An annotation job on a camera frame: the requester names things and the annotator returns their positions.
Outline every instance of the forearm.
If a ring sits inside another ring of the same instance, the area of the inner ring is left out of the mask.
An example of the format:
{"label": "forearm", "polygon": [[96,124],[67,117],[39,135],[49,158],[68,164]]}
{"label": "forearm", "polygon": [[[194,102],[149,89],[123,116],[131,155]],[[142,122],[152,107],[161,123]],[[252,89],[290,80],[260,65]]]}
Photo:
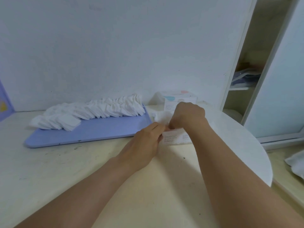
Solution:
{"label": "forearm", "polygon": [[303,226],[302,218],[234,154],[206,119],[192,125],[185,130],[223,227]]}
{"label": "forearm", "polygon": [[117,157],[83,179],[17,228],[28,227],[92,227],[93,223],[117,189],[132,172]]}

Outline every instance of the person's left arm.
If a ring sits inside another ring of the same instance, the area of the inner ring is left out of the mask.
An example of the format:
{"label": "person's left arm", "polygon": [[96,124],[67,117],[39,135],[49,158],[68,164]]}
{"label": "person's left arm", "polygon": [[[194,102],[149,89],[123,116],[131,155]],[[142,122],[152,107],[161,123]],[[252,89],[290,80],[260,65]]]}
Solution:
{"label": "person's left arm", "polygon": [[118,188],[150,163],[165,126],[154,122],[135,134],[119,155],[46,204],[15,228],[89,228]]}

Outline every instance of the floor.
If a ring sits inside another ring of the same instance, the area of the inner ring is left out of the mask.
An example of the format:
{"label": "floor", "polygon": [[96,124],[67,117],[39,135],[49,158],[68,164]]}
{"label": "floor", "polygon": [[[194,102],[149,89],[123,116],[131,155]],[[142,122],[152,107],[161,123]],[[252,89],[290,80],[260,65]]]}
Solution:
{"label": "floor", "polygon": [[273,169],[272,189],[304,217],[304,180],[295,175],[284,159],[304,150],[304,145],[274,149],[268,153]]}

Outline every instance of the person's left hand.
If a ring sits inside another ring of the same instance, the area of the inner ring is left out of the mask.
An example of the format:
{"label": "person's left hand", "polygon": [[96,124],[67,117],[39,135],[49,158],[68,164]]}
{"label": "person's left hand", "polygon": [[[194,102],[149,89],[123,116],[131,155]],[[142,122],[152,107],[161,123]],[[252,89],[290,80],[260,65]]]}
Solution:
{"label": "person's left hand", "polygon": [[134,138],[119,153],[118,159],[133,173],[146,167],[156,155],[164,131],[164,125],[153,122],[135,134]]}

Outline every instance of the hand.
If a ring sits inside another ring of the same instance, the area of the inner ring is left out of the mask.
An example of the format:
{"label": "hand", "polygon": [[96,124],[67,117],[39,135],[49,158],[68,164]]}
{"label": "hand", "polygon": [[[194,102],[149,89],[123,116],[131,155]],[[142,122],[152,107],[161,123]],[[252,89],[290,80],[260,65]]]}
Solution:
{"label": "hand", "polygon": [[205,110],[203,108],[189,102],[180,102],[169,122],[169,128],[171,130],[185,128],[187,126],[196,125],[204,120]]}
{"label": "hand", "polygon": [[164,125],[153,122],[137,132],[117,157],[132,173],[146,167],[156,155],[164,130]]}

